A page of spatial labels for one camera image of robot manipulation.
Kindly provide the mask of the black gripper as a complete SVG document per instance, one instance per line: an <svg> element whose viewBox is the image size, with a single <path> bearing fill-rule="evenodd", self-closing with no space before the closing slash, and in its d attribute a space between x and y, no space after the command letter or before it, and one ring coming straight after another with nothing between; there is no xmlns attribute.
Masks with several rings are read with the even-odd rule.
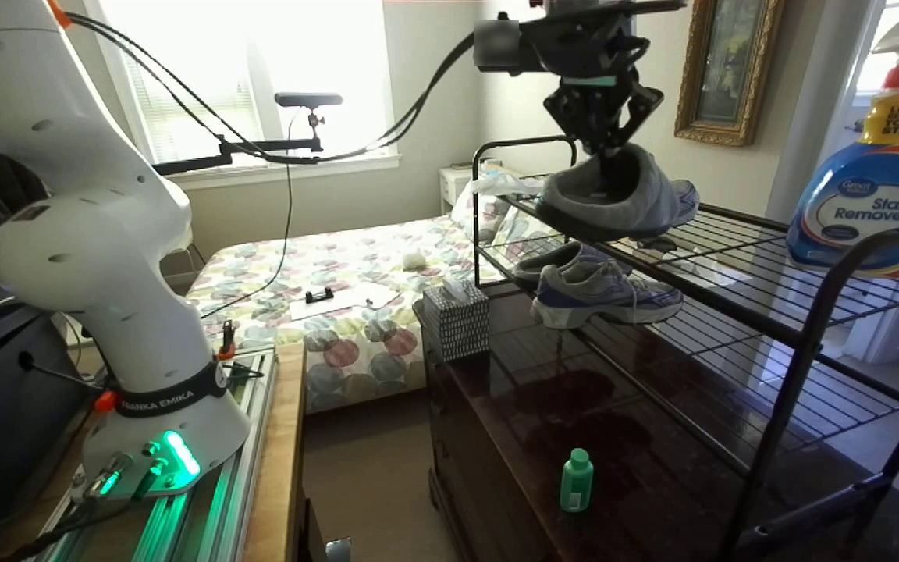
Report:
<svg viewBox="0 0 899 562"><path fill-rule="evenodd" d="M649 40L633 32L636 16L675 12L684 0L530 0L539 19L497 19L479 40L475 62L479 73L551 73L559 86L543 99L566 130L574 158L584 144L604 144L619 152L666 99L645 86L636 60Z"/></svg>

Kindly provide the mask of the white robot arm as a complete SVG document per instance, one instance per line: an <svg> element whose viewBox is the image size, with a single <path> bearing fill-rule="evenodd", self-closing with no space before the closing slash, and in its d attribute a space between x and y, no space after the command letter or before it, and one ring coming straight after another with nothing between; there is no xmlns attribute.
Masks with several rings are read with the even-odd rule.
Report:
<svg viewBox="0 0 899 562"><path fill-rule="evenodd" d="M629 82L642 37L620 32L636 12L678 0L619 0L545 8L532 22L491 22L472 32L491 48L479 73L551 73L562 86L596 86L611 74L619 102L651 102L657 92ZM649 238L699 208L691 180L668 180L656 158L604 140L584 167L548 174L545 208L608 238ZM0 284L27 306L79 314L119 380L115 411L83 439L81 465L121 480L149 477L155 494L192 488L248 436L248 421L219 380L192 306L172 294L158 260L190 239L190 203L119 130L48 0L0 0L0 152L48 184L48 200L0 226Z"/></svg>

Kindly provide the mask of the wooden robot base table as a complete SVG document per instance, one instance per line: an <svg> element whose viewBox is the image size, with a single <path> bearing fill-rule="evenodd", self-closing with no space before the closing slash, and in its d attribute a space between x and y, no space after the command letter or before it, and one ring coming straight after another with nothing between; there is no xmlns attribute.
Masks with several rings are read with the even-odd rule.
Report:
<svg viewBox="0 0 899 562"><path fill-rule="evenodd" d="M276 343L239 562L297 562L301 532L301 346Z"/></svg>

